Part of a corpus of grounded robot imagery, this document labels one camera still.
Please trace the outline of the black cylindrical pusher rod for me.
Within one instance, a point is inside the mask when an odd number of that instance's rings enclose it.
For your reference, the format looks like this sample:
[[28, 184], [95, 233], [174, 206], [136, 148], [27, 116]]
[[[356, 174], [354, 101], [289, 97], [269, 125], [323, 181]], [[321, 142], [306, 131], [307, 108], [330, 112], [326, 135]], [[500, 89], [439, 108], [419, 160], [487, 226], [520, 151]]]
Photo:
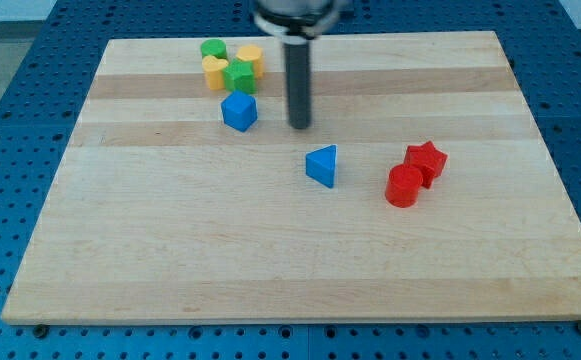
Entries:
[[310, 42], [290, 33], [283, 50], [288, 123], [294, 129], [307, 129], [312, 122]]

